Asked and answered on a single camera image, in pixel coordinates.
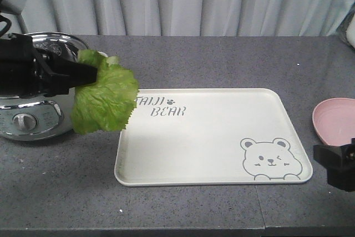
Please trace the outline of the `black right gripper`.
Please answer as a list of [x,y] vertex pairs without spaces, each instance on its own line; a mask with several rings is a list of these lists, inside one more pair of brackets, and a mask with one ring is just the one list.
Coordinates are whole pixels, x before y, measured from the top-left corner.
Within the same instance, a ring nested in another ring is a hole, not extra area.
[[347,192],[354,191],[354,138],[341,146],[314,145],[313,158],[327,170],[327,183]]

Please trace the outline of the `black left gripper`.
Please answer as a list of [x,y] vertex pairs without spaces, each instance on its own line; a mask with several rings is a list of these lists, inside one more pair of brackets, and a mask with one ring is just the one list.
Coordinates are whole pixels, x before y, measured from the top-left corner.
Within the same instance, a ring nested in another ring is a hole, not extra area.
[[96,67],[36,49],[28,35],[1,39],[1,96],[32,98],[69,94],[71,88],[95,83]]

